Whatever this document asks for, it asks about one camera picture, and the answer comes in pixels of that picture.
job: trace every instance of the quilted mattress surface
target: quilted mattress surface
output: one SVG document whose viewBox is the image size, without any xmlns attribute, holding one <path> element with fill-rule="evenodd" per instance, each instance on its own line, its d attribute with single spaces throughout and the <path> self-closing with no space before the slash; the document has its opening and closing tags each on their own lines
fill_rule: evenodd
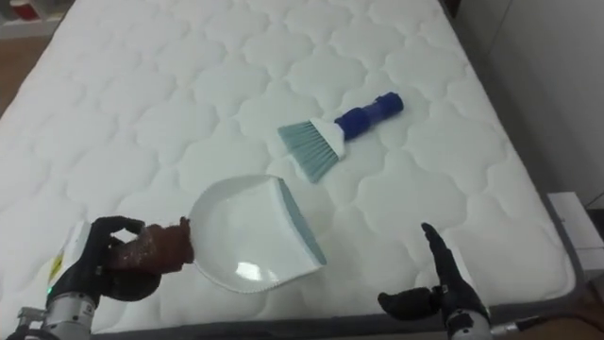
<svg viewBox="0 0 604 340">
<path fill-rule="evenodd" d="M 310 184 L 277 128 L 396 92 L 406 108 Z M 285 179 L 327 266 L 238 295 L 192 265 L 95 332 L 379 314 L 437 283 L 420 223 L 457 247 L 489 305 L 561 297 L 560 236 L 437 0 L 78 0 L 0 120 L 0 323 L 42 307 L 77 221 L 168 224 L 211 183 Z"/>
</svg>

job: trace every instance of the wall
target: wall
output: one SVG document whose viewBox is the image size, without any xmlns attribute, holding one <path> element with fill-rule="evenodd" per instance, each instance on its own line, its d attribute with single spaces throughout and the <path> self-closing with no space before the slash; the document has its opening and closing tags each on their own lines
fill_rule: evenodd
<svg viewBox="0 0 604 340">
<path fill-rule="evenodd" d="M 601 0 L 464 0 L 456 19 L 533 180 L 583 204 L 604 192 L 602 17 Z"/>
</svg>

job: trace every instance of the brush bristles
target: brush bristles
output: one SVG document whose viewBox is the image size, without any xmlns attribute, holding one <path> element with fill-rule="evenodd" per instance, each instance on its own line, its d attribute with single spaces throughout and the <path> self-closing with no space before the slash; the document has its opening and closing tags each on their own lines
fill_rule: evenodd
<svg viewBox="0 0 604 340">
<path fill-rule="evenodd" d="M 338 162 L 338 155 L 311 122 L 280 127 L 277 132 L 312 183 Z"/>
</svg>

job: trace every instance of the robotic hand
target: robotic hand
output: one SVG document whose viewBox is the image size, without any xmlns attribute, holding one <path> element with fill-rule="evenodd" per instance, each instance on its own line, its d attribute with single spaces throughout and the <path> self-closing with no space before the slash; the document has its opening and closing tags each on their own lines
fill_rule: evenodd
<svg viewBox="0 0 604 340">
<path fill-rule="evenodd" d="M 449 339 L 493 339 L 487 309 L 461 276 L 453 253 L 431 225 L 424 223 L 422 229 L 434 256 L 440 285 L 431 290 L 414 288 L 393 296 L 382 293 L 377 297 L 379 305 L 388 315 L 404 321 L 426 318 L 441 311 Z"/>
<path fill-rule="evenodd" d="M 161 274 L 111 269 L 107 263 L 110 251 L 123 244 L 112 233 L 127 230 L 139 234 L 143 227 L 143 221 L 122 216 L 101 217 L 92 224 L 75 226 L 53 262 L 46 308 L 22 308 L 19 326 L 7 340 L 89 339 L 101 296 L 137 301 L 155 292 Z M 40 329 L 29 328 L 35 321 L 42 322 Z"/>
</svg>

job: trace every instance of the brush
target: brush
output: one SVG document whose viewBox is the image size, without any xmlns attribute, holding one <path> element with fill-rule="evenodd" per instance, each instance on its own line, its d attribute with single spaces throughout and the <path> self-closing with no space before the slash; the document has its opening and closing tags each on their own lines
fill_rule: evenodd
<svg viewBox="0 0 604 340">
<path fill-rule="evenodd" d="M 316 183 L 344 157 L 344 142 L 359 137 L 402 110 L 400 96 L 386 93 L 364 108 L 348 111 L 333 123 L 311 118 L 307 122 L 280 127 L 277 132 L 310 182 Z"/>
</svg>

